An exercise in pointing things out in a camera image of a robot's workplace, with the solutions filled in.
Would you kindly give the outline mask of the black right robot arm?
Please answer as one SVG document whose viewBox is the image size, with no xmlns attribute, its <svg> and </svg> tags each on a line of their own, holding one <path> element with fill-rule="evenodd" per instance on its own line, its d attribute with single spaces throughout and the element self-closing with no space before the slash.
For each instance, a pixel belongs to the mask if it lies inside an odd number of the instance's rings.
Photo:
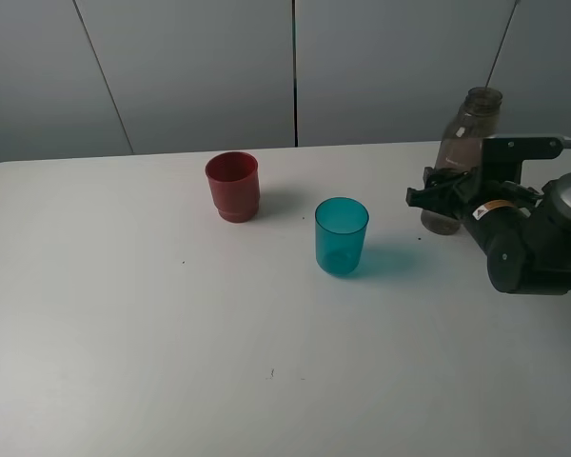
<svg viewBox="0 0 571 457">
<path fill-rule="evenodd" d="M 571 172 L 541 190 L 522 186 L 520 174 L 505 165 L 426 169 L 423 189 L 409 189 L 405 200 L 460 222 L 497 291 L 564 295 L 571 290 Z"/>
</svg>

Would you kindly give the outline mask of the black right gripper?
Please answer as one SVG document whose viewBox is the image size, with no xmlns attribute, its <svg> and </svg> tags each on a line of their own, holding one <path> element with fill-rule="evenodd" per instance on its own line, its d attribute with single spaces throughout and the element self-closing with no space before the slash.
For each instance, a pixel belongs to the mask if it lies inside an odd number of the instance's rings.
<svg viewBox="0 0 571 457">
<path fill-rule="evenodd" d="M 424 189 L 408 188 L 405 201 L 412 208 L 461 220 L 486 256 L 496 243 L 507 242 L 535 260 L 528 228 L 542 193 L 512 181 L 472 179 L 476 172 L 425 167 Z"/>
</svg>

